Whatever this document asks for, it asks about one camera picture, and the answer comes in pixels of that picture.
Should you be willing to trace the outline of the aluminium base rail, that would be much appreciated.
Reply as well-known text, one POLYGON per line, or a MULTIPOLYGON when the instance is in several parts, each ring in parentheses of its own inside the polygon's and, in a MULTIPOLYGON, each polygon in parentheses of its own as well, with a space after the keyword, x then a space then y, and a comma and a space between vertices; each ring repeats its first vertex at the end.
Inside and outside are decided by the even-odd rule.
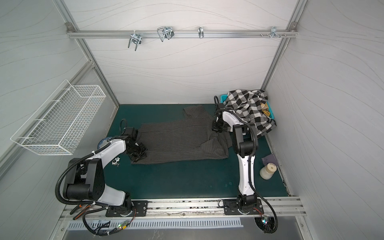
MULTIPOLYGON (((269 203, 262 202, 264 216, 278 217, 307 216, 299 197, 266 197, 269 203)), ((136 215, 135 219, 186 219, 226 217, 224 201, 220 198, 192 199, 150 199, 146 205, 146 215, 136 215)))

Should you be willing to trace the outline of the metal bracket with bolts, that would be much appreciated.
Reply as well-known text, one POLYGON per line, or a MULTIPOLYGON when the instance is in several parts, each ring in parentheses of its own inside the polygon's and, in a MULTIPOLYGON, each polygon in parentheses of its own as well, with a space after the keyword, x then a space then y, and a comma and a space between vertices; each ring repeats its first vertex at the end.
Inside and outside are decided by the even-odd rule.
POLYGON ((287 35, 284 33, 278 33, 278 30, 276 27, 272 27, 270 32, 267 34, 260 34, 262 38, 285 38, 287 35))

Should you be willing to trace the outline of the blue white ceramic bowl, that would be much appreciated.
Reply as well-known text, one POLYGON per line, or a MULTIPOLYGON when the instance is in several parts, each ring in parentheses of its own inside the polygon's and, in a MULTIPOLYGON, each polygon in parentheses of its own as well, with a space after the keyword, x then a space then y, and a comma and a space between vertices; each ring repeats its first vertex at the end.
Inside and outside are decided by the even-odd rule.
POLYGON ((112 144, 112 138, 111 137, 106 137, 102 140, 97 145, 97 150, 104 150, 108 148, 112 144))

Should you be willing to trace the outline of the small metal clamp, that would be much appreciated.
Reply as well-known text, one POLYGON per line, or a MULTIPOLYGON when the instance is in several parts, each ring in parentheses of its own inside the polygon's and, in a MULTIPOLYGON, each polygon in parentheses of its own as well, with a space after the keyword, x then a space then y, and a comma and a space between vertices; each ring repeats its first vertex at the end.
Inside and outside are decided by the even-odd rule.
POLYGON ((119 166, 120 165, 120 158, 116 157, 115 159, 112 160, 112 165, 113 166, 119 166))

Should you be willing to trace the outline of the horizontal aluminium rail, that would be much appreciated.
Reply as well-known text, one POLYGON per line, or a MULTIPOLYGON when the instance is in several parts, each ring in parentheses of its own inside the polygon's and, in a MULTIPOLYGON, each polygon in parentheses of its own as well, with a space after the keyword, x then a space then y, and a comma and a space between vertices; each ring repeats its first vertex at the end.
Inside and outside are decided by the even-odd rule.
MULTIPOLYGON (((243 39, 243 38, 262 38, 260 34, 267 34, 267 30, 206 30, 204 29, 203 39, 243 39)), ((139 34, 142 39, 159 39, 156 30, 128 30, 128 31, 75 31, 67 33, 71 39, 128 39, 130 35, 139 34)), ((198 29, 195 30, 174 30, 174 39, 199 39, 198 29)), ((297 31, 278 30, 278 33, 284 33, 285 38, 295 38, 299 34, 297 31)))

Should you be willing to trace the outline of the dark grey pinstripe shirt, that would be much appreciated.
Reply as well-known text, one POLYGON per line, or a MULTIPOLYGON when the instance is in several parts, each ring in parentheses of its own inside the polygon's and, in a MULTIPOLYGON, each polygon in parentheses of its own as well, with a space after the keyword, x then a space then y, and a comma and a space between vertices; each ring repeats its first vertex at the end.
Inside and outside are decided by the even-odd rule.
POLYGON ((183 109, 185 118, 142 124, 137 141, 147 150, 135 164, 156 165, 179 161, 223 160, 233 142, 228 132, 212 130, 213 116, 202 105, 183 109))

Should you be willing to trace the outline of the yellow patterned cloth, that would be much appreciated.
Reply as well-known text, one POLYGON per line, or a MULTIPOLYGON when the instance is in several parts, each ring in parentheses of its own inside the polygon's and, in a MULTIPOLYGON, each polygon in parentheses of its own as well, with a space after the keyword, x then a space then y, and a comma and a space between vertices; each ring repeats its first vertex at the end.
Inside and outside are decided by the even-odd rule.
POLYGON ((264 113, 264 115, 266 115, 267 117, 269 118, 272 118, 272 112, 270 111, 270 107, 268 105, 268 103, 261 103, 261 108, 262 108, 262 112, 264 113))

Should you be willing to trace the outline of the black round fan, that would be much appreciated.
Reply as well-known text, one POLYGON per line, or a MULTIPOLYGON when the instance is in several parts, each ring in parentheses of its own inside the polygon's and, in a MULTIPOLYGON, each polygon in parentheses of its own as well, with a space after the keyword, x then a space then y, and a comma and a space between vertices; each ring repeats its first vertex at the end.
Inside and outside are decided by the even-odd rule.
POLYGON ((273 234, 278 228, 278 223, 273 217, 258 217, 254 218, 256 226, 265 234, 273 234))

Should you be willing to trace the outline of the orange black pliers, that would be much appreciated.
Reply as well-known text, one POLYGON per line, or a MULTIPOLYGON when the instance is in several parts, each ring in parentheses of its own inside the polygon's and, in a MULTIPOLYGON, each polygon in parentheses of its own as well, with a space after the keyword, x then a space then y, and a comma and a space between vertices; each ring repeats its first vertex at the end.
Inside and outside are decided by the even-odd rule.
POLYGON ((73 215, 77 213, 75 216, 73 216, 73 220, 77 220, 80 216, 82 216, 92 205, 94 205, 94 202, 91 203, 81 203, 75 206, 71 211, 70 215, 73 215))

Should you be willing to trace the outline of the black white checked shirt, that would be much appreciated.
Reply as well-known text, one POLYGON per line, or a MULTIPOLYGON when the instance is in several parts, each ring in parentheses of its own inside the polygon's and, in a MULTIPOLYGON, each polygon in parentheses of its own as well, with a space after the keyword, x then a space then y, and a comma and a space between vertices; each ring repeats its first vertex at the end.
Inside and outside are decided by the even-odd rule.
POLYGON ((261 103, 268 103, 268 94, 264 90, 233 90, 227 93, 225 101, 227 109, 235 113, 245 122, 255 124, 257 137, 271 132, 277 123, 264 115, 261 103))

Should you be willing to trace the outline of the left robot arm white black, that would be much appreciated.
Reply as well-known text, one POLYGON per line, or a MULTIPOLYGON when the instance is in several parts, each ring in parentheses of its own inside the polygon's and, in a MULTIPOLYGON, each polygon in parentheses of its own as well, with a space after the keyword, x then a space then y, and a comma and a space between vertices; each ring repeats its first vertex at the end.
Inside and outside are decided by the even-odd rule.
POLYGON ((147 148, 137 142, 138 135, 137 129, 125 128, 121 135, 101 141, 102 146, 96 151, 72 159, 56 183, 57 200, 65 205, 96 205, 130 212, 133 209, 130 194, 109 187, 105 182, 104 168, 117 162, 123 153, 133 162, 146 158, 147 148))

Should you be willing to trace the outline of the black mounting plate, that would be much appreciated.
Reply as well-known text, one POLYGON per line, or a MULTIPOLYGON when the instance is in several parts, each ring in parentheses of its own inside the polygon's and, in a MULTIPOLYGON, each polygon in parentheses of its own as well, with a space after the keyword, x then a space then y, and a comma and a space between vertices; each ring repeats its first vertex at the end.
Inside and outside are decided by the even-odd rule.
POLYGON ((148 201, 130 201, 122 206, 114 206, 107 209, 106 217, 145 217, 147 214, 148 201))
POLYGON ((242 199, 224 199, 222 207, 226 216, 232 215, 264 215, 264 209, 260 198, 248 202, 242 199))

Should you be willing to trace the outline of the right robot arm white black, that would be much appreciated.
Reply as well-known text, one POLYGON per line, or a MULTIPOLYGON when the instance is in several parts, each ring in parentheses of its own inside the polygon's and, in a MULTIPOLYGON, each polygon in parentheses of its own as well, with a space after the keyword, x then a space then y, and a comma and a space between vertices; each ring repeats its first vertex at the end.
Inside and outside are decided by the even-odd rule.
POLYGON ((273 234, 278 229, 278 217, 271 204, 258 193, 254 184, 254 162, 259 148, 256 125, 243 120, 234 110, 225 108, 223 103, 215 103, 216 111, 212 130, 218 133, 233 133, 233 149, 239 161, 239 194, 236 201, 223 204, 225 210, 234 214, 258 214, 257 227, 265 234, 273 234))

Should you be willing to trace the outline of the teal plastic basket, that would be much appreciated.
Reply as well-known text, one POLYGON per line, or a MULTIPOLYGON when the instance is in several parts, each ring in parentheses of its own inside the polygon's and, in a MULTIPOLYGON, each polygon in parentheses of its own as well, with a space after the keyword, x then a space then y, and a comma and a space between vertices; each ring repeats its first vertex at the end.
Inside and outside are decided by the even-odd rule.
MULTIPOLYGON (((228 96, 226 95, 226 94, 224 94, 224 95, 220 95, 220 97, 219 97, 219 101, 220 101, 220 103, 224 103, 225 101, 226 101, 226 99, 228 98, 228 96)), ((272 109, 269 107, 269 109, 267 110, 267 112, 269 113, 269 117, 271 118, 271 119, 274 119, 275 118, 275 116, 274 116, 274 113, 273 113, 273 111, 272 111, 272 109)))

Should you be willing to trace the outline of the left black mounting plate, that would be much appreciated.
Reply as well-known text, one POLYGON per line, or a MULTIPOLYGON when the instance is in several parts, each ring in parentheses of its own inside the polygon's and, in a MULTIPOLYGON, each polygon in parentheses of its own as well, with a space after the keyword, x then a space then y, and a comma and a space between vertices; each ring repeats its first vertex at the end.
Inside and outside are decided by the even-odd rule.
POLYGON ((145 217, 147 214, 148 201, 130 201, 122 206, 114 206, 107 209, 106 217, 145 217))

